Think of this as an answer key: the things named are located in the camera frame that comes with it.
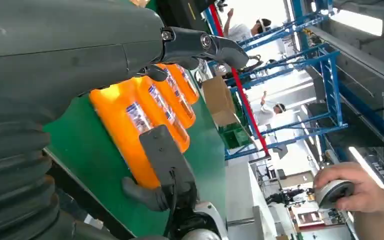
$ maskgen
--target metal bolt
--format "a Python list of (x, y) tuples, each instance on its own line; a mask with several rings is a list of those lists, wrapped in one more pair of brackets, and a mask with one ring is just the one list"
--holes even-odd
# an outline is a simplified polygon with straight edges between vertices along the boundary
[(201, 35), (201, 44), (204, 49), (209, 49), (211, 46), (211, 39), (208, 34), (202, 34)]
[(161, 36), (162, 36), (162, 40), (164, 40), (164, 41), (168, 41), (168, 40), (172, 40), (173, 39), (173, 36), (172, 36), (172, 34), (169, 31), (163, 31), (161, 33)]

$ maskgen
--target white shirt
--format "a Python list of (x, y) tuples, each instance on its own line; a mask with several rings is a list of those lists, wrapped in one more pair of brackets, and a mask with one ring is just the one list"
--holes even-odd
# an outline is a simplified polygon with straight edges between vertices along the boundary
[(258, 125), (267, 125), (272, 121), (272, 118), (276, 115), (272, 107), (267, 104), (261, 106), (260, 110), (255, 112)]
[(242, 42), (249, 38), (252, 38), (251, 29), (249, 29), (245, 24), (236, 24), (229, 29), (227, 35), (228, 39), (231, 39), (235, 42)]

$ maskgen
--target cardboard box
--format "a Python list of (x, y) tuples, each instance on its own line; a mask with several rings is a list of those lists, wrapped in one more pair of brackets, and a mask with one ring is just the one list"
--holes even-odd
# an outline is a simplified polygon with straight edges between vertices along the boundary
[(231, 91), (221, 76), (205, 80), (202, 90), (212, 119), (218, 126), (239, 123)]
[(277, 236), (277, 237), (276, 237), (276, 240), (289, 240), (289, 237), (286, 236), (286, 235)]

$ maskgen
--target handheld device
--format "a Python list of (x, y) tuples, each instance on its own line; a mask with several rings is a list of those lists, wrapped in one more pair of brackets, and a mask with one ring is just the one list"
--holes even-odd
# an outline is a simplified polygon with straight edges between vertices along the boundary
[(348, 197), (354, 192), (354, 183), (348, 180), (333, 180), (321, 189), (316, 189), (315, 201), (321, 209), (331, 209), (343, 197)]

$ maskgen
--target green crate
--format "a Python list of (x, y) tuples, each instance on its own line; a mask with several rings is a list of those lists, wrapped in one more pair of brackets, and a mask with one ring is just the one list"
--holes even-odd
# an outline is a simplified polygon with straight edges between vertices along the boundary
[(219, 127), (218, 133), (228, 149), (234, 149), (252, 143), (249, 127), (242, 127), (239, 123), (232, 123), (224, 127)]

